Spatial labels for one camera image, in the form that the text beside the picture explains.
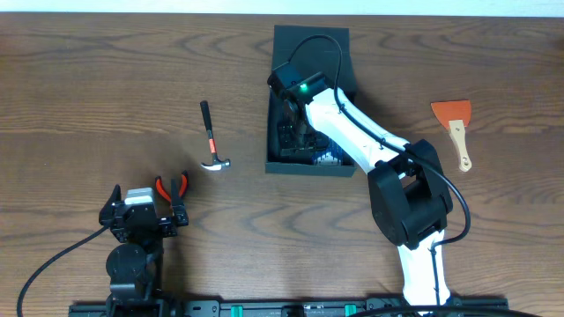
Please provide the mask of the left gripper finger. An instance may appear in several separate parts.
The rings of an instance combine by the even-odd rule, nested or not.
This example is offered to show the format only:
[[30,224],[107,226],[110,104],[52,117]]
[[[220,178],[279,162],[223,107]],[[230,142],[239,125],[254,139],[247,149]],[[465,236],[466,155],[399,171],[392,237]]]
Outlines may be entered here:
[[99,223],[102,226],[109,225],[113,222],[115,217],[115,207],[122,201],[122,191],[119,185],[115,185],[114,189],[103,205],[99,213]]
[[180,186],[177,185],[176,180],[171,180],[171,209],[174,216],[174,221],[177,226],[186,226],[189,224],[189,217],[183,201],[186,192],[184,183]]

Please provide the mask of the blue precision screwdriver set case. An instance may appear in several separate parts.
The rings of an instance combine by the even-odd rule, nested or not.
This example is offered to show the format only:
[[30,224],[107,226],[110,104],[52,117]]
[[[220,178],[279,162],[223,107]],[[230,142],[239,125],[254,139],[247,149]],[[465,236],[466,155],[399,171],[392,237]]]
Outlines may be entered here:
[[342,166],[345,154],[343,149],[330,140],[327,147],[322,151],[317,151],[312,157],[312,164],[315,166]]

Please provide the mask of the small claw hammer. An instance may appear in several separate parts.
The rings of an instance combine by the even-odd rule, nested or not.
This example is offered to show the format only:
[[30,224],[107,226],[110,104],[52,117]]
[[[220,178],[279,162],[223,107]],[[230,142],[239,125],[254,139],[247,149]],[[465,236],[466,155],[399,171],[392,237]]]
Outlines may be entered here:
[[218,156],[215,139],[214,139],[214,135],[213,135],[213,132],[212,132],[212,118],[211,118],[211,113],[210,113],[208,101],[202,100],[200,102],[200,107],[201,107],[201,112],[202,112],[202,116],[203,116],[204,127],[205,127],[206,134],[207,134],[207,137],[208,137],[208,144],[209,144],[209,147],[210,147],[211,160],[212,160],[212,162],[210,164],[202,163],[201,167],[205,170],[212,171],[212,172],[218,172],[218,171],[221,171],[221,170],[225,170],[225,169],[229,168],[232,164],[231,164],[231,161],[228,158],[225,159],[225,160],[221,160]]

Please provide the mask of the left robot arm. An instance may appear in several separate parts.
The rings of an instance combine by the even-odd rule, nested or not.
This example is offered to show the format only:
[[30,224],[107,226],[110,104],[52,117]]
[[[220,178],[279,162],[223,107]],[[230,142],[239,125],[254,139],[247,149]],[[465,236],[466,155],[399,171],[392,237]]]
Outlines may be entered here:
[[108,316],[182,316],[178,299],[162,290],[163,239],[178,234],[189,224],[183,197],[189,186],[188,175],[181,182],[171,181],[167,192],[162,179],[154,188],[138,188],[122,197],[116,185],[99,214],[100,224],[111,231],[120,245],[108,256],[110,277]]

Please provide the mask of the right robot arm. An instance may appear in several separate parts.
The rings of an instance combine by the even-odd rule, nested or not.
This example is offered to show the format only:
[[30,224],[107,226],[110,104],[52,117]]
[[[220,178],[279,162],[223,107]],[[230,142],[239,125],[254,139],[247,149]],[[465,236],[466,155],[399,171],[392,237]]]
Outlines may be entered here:
[[367,175],[373,218],[395,246],[404,274],[403,294],[411,306],[445,305],[442,247],[453,203],[441,168],[413,161],[420,154],[438,157],[425,140],[415,144],[394,136],[362,113],[339,88],[318,72],[304,78],[290,63],[275,68],[267,80],[294,120],[326,135]]

